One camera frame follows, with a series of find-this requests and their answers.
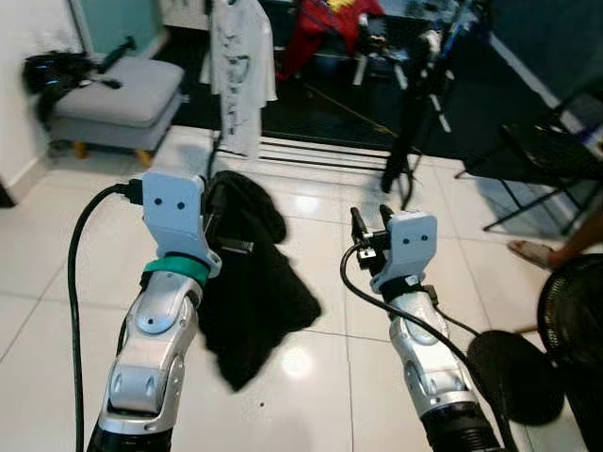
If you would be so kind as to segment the black fuzzy garment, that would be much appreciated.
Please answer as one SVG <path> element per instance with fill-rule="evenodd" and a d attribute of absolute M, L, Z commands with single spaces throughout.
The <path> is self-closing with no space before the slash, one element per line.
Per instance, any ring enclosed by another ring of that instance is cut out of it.
<path fill-rule="evenodd" d="M 205 284 L 200 331 L 220 377 L 238 393 L 257 378 L 286 336 L 314 326 L 323 309 L 280 249 L 289 229 L 274 198 L 253 178 L 233 169 L 219 172 L 234 173 L 220 237 L 253 242 L 254 251 L 217 250 L 222 270 Z"/>

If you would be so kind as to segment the white printed t-shirt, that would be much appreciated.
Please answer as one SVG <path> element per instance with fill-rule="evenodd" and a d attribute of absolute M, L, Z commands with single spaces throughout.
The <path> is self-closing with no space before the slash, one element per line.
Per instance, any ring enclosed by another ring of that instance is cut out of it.
<path fill-rule="evenodd" d="M 227 150 L 257 159 L 262 109 L 275 102 L 274 33 L 258 0 L 212 1 L 210 82 Z"/>

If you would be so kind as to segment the grey upholstered ottoman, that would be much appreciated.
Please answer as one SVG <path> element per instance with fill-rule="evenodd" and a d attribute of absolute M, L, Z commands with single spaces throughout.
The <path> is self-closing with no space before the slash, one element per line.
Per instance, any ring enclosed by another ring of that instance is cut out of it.
<path fill-rule="evenodd" d="M 145 168 L 184 102 L 186 72 L 168 61 L 122 57 L 102 79 L 76 88 L 49 116 L 48 137 L 69 141 L 85 158 L 87 145 L 129 148 Z"/>

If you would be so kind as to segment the black folding chair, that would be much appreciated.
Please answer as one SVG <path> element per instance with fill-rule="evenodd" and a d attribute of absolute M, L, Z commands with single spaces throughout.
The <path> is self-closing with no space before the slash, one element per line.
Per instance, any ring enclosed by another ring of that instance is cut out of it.
<path fill-rule="evenodd" d="M 515 210 L 483 225 L 484 232 L 493 233 L 509 220 L 563 195 L 574 208 L 573 215 L 560 225 L 560 233 L 565 235 L 598 199 L 603 186 L 603 160 L 586 145 L 586 139 L 598 132 L 602 121 L 579 121 L 578 126 L 572 126 L 564 119 L 574 106 L 585 103 L 594 104 L 597 112 L 602 109 L 600 79 L 585 83 L 534 120 L 499 126 L 496 145 L 465 160 L 458 177 L 499 181 L 515 203 Z"/>

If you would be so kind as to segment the person in blue shorts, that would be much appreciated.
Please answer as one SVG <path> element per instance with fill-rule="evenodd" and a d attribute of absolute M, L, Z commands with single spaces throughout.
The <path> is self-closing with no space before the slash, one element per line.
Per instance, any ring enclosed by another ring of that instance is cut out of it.
<path fill-rule="evenodd" d="M 558 249 L 527 240 L 509 241 L 507 249 L 532 266 L 556 270 L 556 268 L 564 266 L 568 260 L 578 257 L 602 241 L 603 214 L 600 208 L 597 208 Z"/>

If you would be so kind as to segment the red shirt with yellow print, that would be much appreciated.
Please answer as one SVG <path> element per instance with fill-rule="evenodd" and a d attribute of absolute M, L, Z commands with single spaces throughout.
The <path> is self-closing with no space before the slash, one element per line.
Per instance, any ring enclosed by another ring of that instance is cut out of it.
<path fill-rule="evenodd" d="M 296 25 L 285 47 L 277 82 L 296 76 L 313 59 L 323 42 L 335 36 L 353 56 L 359 43 L 359 17 L 384 16 L 379 0 L 292 0 Z"/>

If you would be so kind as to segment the black bag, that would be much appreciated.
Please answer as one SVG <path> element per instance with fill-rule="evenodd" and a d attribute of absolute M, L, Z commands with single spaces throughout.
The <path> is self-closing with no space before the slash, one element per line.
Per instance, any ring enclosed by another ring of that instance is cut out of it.
<path fill-rule="evenodd" d="M 36 96 L 36 117 L 44 129 L 48 129 L 57 102 L 77 88 L 99 82 L 112 89 L 123 83 L 112 78 L 96 78 L 107 73 L 126 52 L 137 49 L 133 36 L 126 36 L 125 43 L 107 53 L 103 61 L 96 63 L 87 52 L 51 51 L 46 55 L 28 56 L 24 60 L 22 81 L 30 94 Z"/>

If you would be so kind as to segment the black pedestal fan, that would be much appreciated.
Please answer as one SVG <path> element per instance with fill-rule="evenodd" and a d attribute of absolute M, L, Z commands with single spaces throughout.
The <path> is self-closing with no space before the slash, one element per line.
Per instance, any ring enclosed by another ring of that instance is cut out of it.
<path fill-rule="evenodd" d="M 518 332 L 491 329 L 466 356 L 482 391 L 518 425 L 547 425 L 563 408 L 602 405 L 603 255 L 586 253 L 551 272 L 537 299 L 540 346 Z"/>

